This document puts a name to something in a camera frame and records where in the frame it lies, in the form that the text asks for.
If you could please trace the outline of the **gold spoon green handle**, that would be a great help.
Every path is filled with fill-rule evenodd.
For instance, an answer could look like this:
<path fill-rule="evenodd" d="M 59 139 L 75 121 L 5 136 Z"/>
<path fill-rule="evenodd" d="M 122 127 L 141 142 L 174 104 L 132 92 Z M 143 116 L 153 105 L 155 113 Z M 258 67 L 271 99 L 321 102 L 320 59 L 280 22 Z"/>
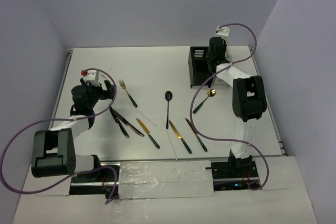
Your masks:
<path fill-rule="evenodd" d="M 204 105 L 204 103 L 207 101 L 208 98 L 214 97 L 216 95 L 215 89 L 209 89 L 207 91 L 207 97 L 193 110 L 193 114 L 196 114 L 200 108 Z"/>

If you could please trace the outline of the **black spoon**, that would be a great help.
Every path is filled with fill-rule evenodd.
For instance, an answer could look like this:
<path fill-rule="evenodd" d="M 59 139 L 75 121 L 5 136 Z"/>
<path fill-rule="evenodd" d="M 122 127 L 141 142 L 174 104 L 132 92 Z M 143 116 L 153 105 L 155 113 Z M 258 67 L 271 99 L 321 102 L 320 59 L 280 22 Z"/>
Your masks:
<path fill-rule="evenodd" d="M 166 91 L 165 92 L 165 99 L 167 101 L 167 113 L 166 113 L 166 129 L 169 128 L 169 104 L 170 104 L 170 101 L 172 100 L 173 98 L 173 94 L 171 91 Z"/>

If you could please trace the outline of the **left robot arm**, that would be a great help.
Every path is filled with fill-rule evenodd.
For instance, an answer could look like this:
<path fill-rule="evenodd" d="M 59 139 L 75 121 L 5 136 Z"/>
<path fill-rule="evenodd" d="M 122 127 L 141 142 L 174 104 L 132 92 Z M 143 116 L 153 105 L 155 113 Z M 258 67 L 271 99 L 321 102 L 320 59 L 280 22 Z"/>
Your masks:
<path fill-rule="evenodd" d="M 80 80 L 81 84 L 71 90 L 73 105 L 70 118 L 57 127 L 38 131 L 34 135 L 31 171 L 34 177 L 72 175 L 83 172 L 90 181 L 102 177 L 103 169 L 97 155 L 77 155 L 74 139 L 92 128 L 95 120 L 93 108 L 99 100 L 113 99 L 114 85 L 105 80 L 93 85 Z"/>

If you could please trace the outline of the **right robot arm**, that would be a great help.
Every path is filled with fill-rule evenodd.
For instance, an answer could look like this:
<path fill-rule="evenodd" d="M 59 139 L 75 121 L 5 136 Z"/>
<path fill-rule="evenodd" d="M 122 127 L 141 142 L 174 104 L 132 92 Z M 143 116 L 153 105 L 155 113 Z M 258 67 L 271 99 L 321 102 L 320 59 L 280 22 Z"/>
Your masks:
<path fill-rule="evenodd" d="M 262 77 L 252 76 L 234 67 L 226 58 L 226 49 L 224 39 L 210 38 L 206 61 L 209 72 L 233 88 L 232 108 L 237 118 L 237 141 L 230 149 L 228 171 L 233 177 L 240 177 L 251 166 L 250 149 L 255 128 L 267 104 Z"/>

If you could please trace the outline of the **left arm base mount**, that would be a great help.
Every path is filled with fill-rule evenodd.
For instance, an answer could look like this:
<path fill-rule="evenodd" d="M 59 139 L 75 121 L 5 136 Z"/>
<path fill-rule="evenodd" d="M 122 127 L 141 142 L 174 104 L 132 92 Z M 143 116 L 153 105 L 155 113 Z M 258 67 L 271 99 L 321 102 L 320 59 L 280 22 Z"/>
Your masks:
<path fill-rule="evenodd" d="M 115 170 L 102 170 L 81 174 L 73 177 L 70 182 L 69 195 L 104 195 L 108 199 L 114 189 L 111 199 L 118 195 L 119 165 L 111 165 Z"/>

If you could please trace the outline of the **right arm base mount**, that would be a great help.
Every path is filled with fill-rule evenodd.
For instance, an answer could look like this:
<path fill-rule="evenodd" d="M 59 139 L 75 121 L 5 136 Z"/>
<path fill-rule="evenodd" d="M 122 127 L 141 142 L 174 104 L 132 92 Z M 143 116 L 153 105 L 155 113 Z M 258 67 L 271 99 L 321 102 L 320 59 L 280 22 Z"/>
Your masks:
<path fill-rule="evenodd" d="M 247 190 L 260 187 L 257 167 L 253 157 L 236 158 L 231 155 L 225 162 L 211 162 L 205 168 L 211 171 L 215 191 Z"/>

